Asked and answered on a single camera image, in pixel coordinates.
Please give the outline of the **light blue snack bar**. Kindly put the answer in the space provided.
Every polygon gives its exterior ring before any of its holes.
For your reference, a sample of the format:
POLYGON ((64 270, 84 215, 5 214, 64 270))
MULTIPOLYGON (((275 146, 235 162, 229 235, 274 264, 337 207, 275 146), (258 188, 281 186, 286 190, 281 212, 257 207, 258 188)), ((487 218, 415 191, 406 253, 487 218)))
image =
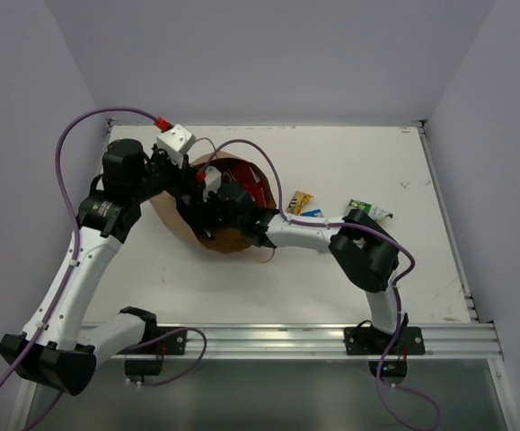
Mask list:
POLYGON ((323 212, 320 209, 313 209, 313 210, 305 211, 301 214, 301 216, 324 218, 323 212))

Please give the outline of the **red Chuba chips bag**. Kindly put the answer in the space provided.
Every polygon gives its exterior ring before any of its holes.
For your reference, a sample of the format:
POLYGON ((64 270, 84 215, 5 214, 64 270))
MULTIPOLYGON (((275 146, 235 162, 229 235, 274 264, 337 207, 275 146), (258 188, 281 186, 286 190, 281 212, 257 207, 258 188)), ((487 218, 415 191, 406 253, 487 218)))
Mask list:
POLYGON ((230 167, 229 172, 233 180, 242 185, 259 207, 267 206, 263 183, 249 163, 239 161, 230 167))

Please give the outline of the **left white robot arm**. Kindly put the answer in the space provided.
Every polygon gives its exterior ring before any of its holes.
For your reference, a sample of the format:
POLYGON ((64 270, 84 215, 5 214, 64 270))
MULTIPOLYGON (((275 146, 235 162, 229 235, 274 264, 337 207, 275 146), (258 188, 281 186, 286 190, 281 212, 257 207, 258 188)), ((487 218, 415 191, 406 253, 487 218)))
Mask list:
POLYGON ((112 356, 162 348, 155 315, 139 308, 125 307, 88 333, 81 326, 105 270, 141 216, 142 203, 178 190, 189 159, 165 144, 146 154, 139 141, 120 139, 109 144, 101 164, 45 299, 20 334, 0 341, 0 355, 21 378, 72 396, 112 356))

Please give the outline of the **brown paper bag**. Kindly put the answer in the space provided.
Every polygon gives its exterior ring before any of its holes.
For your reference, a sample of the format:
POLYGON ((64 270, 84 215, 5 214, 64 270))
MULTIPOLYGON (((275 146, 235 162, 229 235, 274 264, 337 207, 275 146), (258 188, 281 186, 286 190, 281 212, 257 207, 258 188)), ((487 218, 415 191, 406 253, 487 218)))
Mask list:
MULTIPOLYGON (((214 156, 211 165, 216 167, 222 173, 223 180, 234 181, 229 169, 233 164, 239 161, 247 162, 251 165, 263 183, 267 203, 266 207, 276 209, 278 204, 272 194, 269 180, 265 173, 256 164, 248 162, 234 154, 229 154, 226 151, 219 151, 217 155, 214 156)), ((225 256, 240 255, 259 264, 267 264, 273 260, 275 256, 276 252, 274 250, 270 253, 267 253, 266 251, 251 251, 251 243, 234 228, 218 229, 212 233, 210 238, 197 236, 182 220, 176 210, 175 198, 166 192, 156 196, 155 198, 151 198, 149 202, 155 213, 163 222, 163 225, 169 231, 180 240, 189 245, 195 245, 198 249, 205 248, 210 251, 221 253, 225 256)))

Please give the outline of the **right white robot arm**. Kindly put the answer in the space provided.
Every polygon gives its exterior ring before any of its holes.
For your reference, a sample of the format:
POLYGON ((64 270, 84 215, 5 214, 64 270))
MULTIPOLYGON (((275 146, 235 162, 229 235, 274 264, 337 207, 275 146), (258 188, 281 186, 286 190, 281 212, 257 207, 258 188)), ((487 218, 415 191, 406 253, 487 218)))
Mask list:
POLYGON ((260 207, 236 182, 226 182, 215 191, 195 187, 175 200, 181 218, 203 242, 225 245, 224 232, 233 231, 258 248, 329 253, 347 279, 366 294, 371 322, 369 329, 354 332, 360 347, 392 353, 403 343, 408 318, 396 291, 403 249, 369 215, 356 209, 320 221, 283 215, 275 208, 260 207))

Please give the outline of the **yellow M&M's packet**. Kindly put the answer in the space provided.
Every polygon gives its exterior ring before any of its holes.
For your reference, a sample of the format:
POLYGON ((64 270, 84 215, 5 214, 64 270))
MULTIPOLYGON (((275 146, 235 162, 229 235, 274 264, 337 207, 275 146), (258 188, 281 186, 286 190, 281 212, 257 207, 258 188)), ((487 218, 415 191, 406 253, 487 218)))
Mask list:
POLYGON ((313 199, 313 195, 296 190, 293 197, 291 197, 286 207, 286 212, 290 215, 299 216, 301 215, 304 207, 309 204, 313 199))

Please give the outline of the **green white snack packet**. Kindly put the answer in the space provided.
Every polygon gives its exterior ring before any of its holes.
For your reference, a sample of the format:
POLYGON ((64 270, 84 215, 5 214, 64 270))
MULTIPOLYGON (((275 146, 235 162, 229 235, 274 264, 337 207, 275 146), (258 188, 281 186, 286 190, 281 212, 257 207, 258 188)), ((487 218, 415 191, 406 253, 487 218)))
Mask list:
POLYGON ((393 213, 390 211, 357 199, 351 199, 348 202, 347 212, 349 212, 351 209, 357 209, 364 212, 378 224, 381 224, 388 219, 393 219, 393 213))

